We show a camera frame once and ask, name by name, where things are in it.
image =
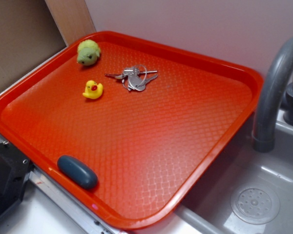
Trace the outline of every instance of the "green plush toy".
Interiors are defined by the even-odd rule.
[[[100,57],[100,52],[101,49],[96,42],[89,39],[84,40],[78,45],[77,48],[77,63],[80,63],[84,66],[95,64]]]

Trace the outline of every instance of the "tray rim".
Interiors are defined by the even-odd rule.
[[[248,117],[254,111],[258,98],[259,98],[263,80],[256,71],[241,65],[237,65],[234,63],[220,60],[220,59],[211,58],[211,57],[196,54],[193,52],[173,48],[170,46],[158,44],[158,43],[147,41],[144,39],[139,39],[139,38],[135,38],[135,37],[131,37],[131,36],[115,33],[115,32],[110,32],[110,31],[103,31],[103,32],[90,34],[79,39],[78,41],[76,41],[75,43],[73,43],[72,45],[64,49],[62,52],[60,52],[58,55],[56,55],[54,58],[52,58],[49,62],[47,62],[46,64],[38,68],[36,71],[34,71],[33,73],[30,73],[23,80],[15,84],[15,86],[12,86],[6,92],[1,94],[0,115],[2,111],[5,109],[5,107],[7,106],[7,104],[12,102],[14,99],[16,99],[19,95],[21,95],[23,92],[28,90],[30,87],[38,83],[40,80],[42,80],[46,75],[48,75],[50,72],[55,70],[57,67],[61,66],[64,62],[67,61],[68,57],[70,58],[73,57],[76,54],[77,47],[81,41],[85,39],[91,39],[93,37],[101,37],[103,39],[118,38],[120,41],[120,44],[123,44],[123,45],[126,45],[126,43],[130,41],[130,42],[133,42],[132,44],[132,46],[134,47],[133,49],[136,49],[136,47],[139,47],[139,45],[141,44],[145,48],[156,48],[158,49],[157,54],[156,55],[152,54],[152,55],[163,57],[163,53],[168,52],[168,55],[165,55],[165,56],[169,57],[170,59],[173,59],[173,61],[178,60],[178,61],[186,62],[186,61],[192,60],[190,61],[190,64],[189,63],[185,64],[189,66],[196,67],[197,64],[195,62],[199,60],[203,63],[203,65],[206,65],[206,64],[209,65],[207,67],[204,67],[203,70],[205,71],[209,71],[209,69],[211,69],[214,66],[219,66],[222,69],[221,70],[222,72],[220,73],[220,75],[231,78],[231,79],[237,79],[235,77],[236,74],[239,74],[239,75],[244,74],[245,76],[244,80],[241,80],[241,78],[237,80],[245,83],[252,91],[252,100],[230,127],[231,129],[233,128],[235,130],[234,131],[227,130],[224,133],[221,139],[204,157],[202,162],[197,166],[197,168],[193,171],[193,173],[188,177],[188,179],[182,184],[182,186],[178,189],[178,191],[174,194],[174,196],[167,202],[167,204],[160,211],[143,219],[124,218],[120,216],[117,212],[115,212],[113,209],[111,209],[110,207],[101,206],[100,204],[96,204],[96,206],[93,206],[92,205],[94,204],[93,199],[90,199],[90,196],[84,196],[84,194],[87,193],[87,191],[81,190],[76,184],[73,184],[71,180],[69,180],[67,177],[63,177],[61,173],[50,168],[47,161],[45,162],[40,161],[39,168],[41,168],[45,173],[51,176],[54,180],[56,180],[62,186],[65,185],[64,186],[65,189],[67,189],[71,194],[73,194],[77,198],[80,196],[84,196],[82,203],[86,207],[88,207],[92,212],[94,212],[99,217],[101,217],[104,221],[109,223],[110,225],[121,228],[121,229],[125,229],[125,230],[143,228],[151,224],[154,224],[156,222],[159,222],[169,213],[173,212],[174,208],[176,208],[176,206],[181,202],[182,198],[188,193],[190,188],[200,178],[200,176],[204,173],[204,171],[207,170],[209,165],[216,159],[220,151],[227,145],[227,143],[235,135],[238,129],[242,126],[242,124],[248,119]],[[20,148],[23,151],[23,153],[25,153],[27,156],[39,155],[40,152],[38,150],[32,147],[29,147],[21,137],[19,137],[16,133],[14,133],[13,130],[10,130],[2,122],[0,122],[0,134],[2,134],[5,138],[10,140],[18,148]]]

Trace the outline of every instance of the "gray faucet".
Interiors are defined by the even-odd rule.
[[[256,151],[266,153],[274,148],[275,124],[282,99],[286,100],[283,106],[287,107],[283,118],[293,125],[293,83],[287,85],[292,73],[293,38],[281,47],[265,78],[252,131],[252,146]]]

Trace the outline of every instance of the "keys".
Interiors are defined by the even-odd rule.
[[[143,67],[145,70],[140,72],[138,67]],[[143,65],[135,65],[133,67],[128,67],[123,70],[121,74],[105,74],[107,77],[112,77],[115,79],[121,79],[124,88],[127,90],[136,90],[143,91],[146,89],[146,84],[156,79],[158,75],[154,75],[150,78],[147,78],[147,74],[156,73],[157,71],[147,71],[146,67]],[[128,78],[127,86],[125,85],[125,79]]]

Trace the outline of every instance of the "yellow rubber duck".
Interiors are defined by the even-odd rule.
[[[85,98],[97,99],[101,97],[102,93],[103,93],[103,85],[101,83],[97,84],[93,80],[89,80],[86,83],[86,88],[84,90],[83,96]]]

